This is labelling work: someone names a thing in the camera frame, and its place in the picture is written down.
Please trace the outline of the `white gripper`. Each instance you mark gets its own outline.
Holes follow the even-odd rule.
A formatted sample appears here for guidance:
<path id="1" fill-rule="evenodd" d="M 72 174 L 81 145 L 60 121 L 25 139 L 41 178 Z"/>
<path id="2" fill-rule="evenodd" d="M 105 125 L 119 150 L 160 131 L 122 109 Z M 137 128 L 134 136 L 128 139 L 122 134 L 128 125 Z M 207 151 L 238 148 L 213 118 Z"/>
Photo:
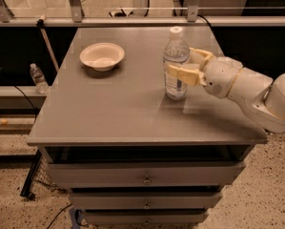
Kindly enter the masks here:
<path id="1" fill-rule="evenodd" d="M 241 62 L 230 57 L 215 58 L 212 52 L 190 48 L 190 62 L 200 69 L 187 69 L 184 66 L 168 64 L 166 72 L 190 86 L 204 86 L 205 91 L 217 98 L 225 98 L 232 83 L 243 68 Z"/>

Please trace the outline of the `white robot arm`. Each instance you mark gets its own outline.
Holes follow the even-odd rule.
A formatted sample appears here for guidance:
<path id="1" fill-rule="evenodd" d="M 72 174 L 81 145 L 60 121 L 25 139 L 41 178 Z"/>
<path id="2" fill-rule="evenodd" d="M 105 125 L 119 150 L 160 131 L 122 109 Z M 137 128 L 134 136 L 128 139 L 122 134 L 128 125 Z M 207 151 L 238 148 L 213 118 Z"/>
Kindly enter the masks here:
<path id="1" fill-rule="evenodd" d="M 272 79 L 230 57 L 194 48 L 186 63 L 168 63 L 166 70 L 188 85 L 201 85 L 208 94 L 236 103 L 265 130 L 285 133 L 285 73 Z"/>

